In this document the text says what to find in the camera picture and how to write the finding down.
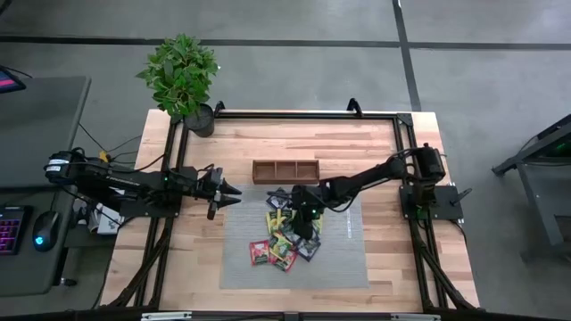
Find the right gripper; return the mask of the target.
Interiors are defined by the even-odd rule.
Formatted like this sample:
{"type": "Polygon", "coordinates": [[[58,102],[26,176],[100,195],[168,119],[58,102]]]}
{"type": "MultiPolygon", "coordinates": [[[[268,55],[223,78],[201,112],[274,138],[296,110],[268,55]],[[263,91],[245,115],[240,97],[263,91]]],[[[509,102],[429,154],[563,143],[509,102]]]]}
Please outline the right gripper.
{"type": "Polygon", "coordinates": [[[314,230],[311,221],[318,219],[325,210],[321,189],[314,185],[295,185],[291,192],[292,208],[302,221],[294,223],[294,232],[302,239],[313,238],[314,230]]]}

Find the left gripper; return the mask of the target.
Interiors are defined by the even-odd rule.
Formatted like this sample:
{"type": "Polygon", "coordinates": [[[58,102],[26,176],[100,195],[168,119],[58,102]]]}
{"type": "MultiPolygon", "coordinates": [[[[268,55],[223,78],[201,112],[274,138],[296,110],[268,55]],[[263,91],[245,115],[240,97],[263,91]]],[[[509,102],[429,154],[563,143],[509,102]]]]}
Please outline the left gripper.
{"type": "Polygon", "coordinates": [[[208,220],[214,220],[219,209],[241,201],[240,199],[224,195],[240,195],[242,192],[229,184],[225,178],[222,179],[223,168],[207,167],[200,169],[199,173],[203,173],[203,175],[197,180],[195,197],[209,201],[208,220]]]}

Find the blackcurrant tea sachet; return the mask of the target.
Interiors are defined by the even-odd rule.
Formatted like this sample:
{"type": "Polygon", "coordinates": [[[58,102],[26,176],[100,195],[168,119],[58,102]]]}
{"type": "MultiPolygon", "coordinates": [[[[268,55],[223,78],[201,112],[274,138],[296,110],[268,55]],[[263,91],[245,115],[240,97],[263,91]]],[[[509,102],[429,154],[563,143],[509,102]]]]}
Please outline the blackcurrant tea sachet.
{"type": "Polygon", "coordinates": [[[310,262],[320,246],[320,241],[301,239],[301,241],[296,244],[296,251],[299,256],[310,262]]]}
{"type": "Polygon", "coordinates": [[[283,225],[280,232],[291,244],[297,244],[299,242],[300,236],[294,231],[291,224],[283,225]]]}
{"type": "Polygon", "coordinates": [[[266,203],[274,210],[287,210],[292,207],[292,195],[282,187],[267,192],[266,203]]]}

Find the red strawberry tea sachet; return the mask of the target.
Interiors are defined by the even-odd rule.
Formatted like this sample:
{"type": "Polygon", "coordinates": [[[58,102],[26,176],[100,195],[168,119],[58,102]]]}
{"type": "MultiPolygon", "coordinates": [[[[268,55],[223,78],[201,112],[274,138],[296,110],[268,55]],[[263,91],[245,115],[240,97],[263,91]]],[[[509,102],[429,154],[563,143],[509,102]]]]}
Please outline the red strawberry tea sachet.
{"type": "Polygon", "coordinates": [[[295,251],[288,251],[282,259],[274,253],[270,253],[272,265],[285,273],[287,273],[294,265],[297,256],[298,254],[295,251]]]}
{"type": "Polygon", "coordinates": [[[253,266],[269,262],[269,242],[267,240],[250,243],[249,251],[253,266]]]}

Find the grey woven placemat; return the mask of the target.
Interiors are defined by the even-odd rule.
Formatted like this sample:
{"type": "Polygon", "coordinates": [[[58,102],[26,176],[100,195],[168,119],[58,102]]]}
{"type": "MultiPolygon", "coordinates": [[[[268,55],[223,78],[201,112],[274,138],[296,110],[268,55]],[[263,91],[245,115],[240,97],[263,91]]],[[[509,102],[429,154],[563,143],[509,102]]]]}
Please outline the grey woven placemat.
{"type": "Polygon", "coordinates": [[[321,242],[307,261],[297,258],[288,271],[273,264],[254,266],[249,245],[269,239],[266,203],[276,185],[240,185],[238,204],[227,207],[224,218],[222,289],[340,289],[367,288],[368,275],[364,244],[361,201],[348,210],[325,210],[321,242]]]}

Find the wooden three-compartment tray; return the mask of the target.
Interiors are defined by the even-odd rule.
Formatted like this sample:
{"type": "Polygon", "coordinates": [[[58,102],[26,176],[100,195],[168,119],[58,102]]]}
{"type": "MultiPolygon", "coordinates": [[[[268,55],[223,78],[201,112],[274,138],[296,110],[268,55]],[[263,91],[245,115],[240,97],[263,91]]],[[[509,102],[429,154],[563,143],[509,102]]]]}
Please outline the wooden three-compartment tray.
{"type": "Polygon", "coordinates": [[[252,181],[256,185],[307,185],[319,181],[318,160],[254,160],[252,181]]]}

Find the black plant pot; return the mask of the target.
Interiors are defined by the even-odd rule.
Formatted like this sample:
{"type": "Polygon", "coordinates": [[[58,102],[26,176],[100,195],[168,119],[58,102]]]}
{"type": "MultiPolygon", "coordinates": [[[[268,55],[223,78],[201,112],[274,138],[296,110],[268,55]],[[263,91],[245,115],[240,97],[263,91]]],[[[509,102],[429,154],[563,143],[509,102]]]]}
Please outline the black plant pot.
{"type": "Polygon", "coordinates": [[[214,132],[214,110],[210,105],[201,103],[195,110],[184,117],[187,128],[199,137],[209,137],[214,132]]]}

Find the green leafy plant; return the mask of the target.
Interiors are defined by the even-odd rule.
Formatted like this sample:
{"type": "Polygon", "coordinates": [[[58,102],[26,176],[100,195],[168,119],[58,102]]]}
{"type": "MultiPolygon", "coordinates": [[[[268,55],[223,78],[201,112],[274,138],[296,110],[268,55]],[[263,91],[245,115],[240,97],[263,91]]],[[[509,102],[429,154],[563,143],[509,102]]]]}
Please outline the green leafy plant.
{"type": "Polygon", "coordinates": [[[170,116],[197,117],[199,108],[210,99],[211,79],[218,71],[214,51],[180,33],[156,46],[136,77],[153,91],[161,111],[170,116]]]}

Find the black computer mouse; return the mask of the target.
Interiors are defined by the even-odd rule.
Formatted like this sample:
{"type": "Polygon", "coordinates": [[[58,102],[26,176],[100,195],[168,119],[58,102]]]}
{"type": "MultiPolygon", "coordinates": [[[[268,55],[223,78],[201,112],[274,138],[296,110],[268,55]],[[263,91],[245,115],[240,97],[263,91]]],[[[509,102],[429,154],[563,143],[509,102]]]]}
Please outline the black computer mouse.
{"type": "Polygon", "coordinates": [[[41,213],[32,228],[32,243],[37,251],[50,251],[58,239],[60,214],[55,210],[41,213]]]}

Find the grey desk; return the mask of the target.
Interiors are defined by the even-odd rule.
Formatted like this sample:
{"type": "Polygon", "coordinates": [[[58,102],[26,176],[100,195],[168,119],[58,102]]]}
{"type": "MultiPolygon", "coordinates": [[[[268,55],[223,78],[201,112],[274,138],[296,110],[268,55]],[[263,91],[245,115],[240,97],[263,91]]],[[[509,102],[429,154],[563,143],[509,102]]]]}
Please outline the grey desk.
{"type": "Polygon", "coordinates": [[[25,89],[0,94],[0,219],[25,207],[15,254],[0,253],[0,298],[45,294],[62,276],[64,247],[74,199],[48,181],[52,154],[72,148],[91,85],[90,78],[26,78],[25,89]],[[54,247],[38,251],[33,226],[58,215],[54,247]]]}

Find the backlit black keyboard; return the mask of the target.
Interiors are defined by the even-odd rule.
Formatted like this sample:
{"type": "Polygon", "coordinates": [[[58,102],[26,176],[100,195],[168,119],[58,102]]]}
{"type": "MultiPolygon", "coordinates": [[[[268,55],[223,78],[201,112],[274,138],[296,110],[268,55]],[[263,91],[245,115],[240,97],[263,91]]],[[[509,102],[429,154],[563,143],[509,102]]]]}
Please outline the backlit black keyboard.
{"type": "Polygon", "coordinates": [[[16,255],[31,216],[31,206],[0,207],[0,255],[16,255]]]}

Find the dark metal cart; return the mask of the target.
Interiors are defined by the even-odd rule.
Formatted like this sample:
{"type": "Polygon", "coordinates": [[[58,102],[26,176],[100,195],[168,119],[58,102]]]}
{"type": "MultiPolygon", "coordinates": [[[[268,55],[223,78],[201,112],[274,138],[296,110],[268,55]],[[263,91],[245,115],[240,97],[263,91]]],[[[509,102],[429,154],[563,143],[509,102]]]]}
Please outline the dark metal cart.
{"type": "Polygon", "coordinates": [[[532,136],[492,172],[502,177],[512,169],[543,231],[522,259],[571,259],[571,113],[532,136]]]}

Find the dark tablet screen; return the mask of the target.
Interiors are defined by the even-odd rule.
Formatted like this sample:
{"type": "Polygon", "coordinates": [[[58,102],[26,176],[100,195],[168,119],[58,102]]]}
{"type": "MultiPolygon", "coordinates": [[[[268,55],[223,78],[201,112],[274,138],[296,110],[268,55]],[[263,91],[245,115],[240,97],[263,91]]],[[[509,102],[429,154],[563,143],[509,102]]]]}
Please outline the dark tablet screen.
{"type": "Polygon", "coordinates": [[[10,71],[4,67],[0,67],[0,94],[21,91],[26,85],[10,71]]]}

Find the black aluminium table frame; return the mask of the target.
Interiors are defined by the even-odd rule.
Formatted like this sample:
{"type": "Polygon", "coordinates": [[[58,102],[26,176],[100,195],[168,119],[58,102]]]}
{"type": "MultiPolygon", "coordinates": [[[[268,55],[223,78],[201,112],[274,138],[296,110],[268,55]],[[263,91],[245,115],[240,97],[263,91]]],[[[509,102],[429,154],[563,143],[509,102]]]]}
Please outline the black aluminium table frame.
{"type": "MultiPolygon", "coordinates": [[[[409,113],[418,144],[443,150],[433,112],[409,113]]],[[[224,168],[231,185],[252,182],[252,160],[319,159],[322,177],[354,175],[395,152],[394,123],[401,125],[404,145],[408,132],[397,111],[238,111],[223,110],[213,136],[191,135],[185,165],[224,168]]],[[[147,114],[136,166],[164,153],[170,118],[147,114]]],[[[417,312],[421,299],[416,279],[410,228],[402,218],[398,182],[361,194],[368,288],[361,289],[221,289],[225,210],[212,221],[208,206],[185,198],[174,220],[167,253],[160,309],[250,310],[286,312],[417,312]]],[[[103,288],[102,303],[115,300],[142,264],[148,232],[160,230],[152,220],[136,218],[119,231],[103,288]]],[[[434,222],[440,262],[448,277],[473,305],[479,305],[467,247],[452,223],[434,222]]]]}

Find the silver frame bracket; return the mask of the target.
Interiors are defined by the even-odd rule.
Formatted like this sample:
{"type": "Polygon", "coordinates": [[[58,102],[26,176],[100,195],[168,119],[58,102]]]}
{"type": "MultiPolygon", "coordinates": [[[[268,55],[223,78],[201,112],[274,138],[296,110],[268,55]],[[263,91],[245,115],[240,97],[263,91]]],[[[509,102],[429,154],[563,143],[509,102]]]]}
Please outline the silver frame bracket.
{"type": "Polygon", "coordinates": [[[161,311],[144,313],[140,321],[188,321],[193,318],[191,311],[161,311]]]}
{"type": "Polygon", "coordinates": [[[430,314],[413,314],[413,313],[394,313],[391,315],[391,321],[442,321],[438,315],[430,314]]]}

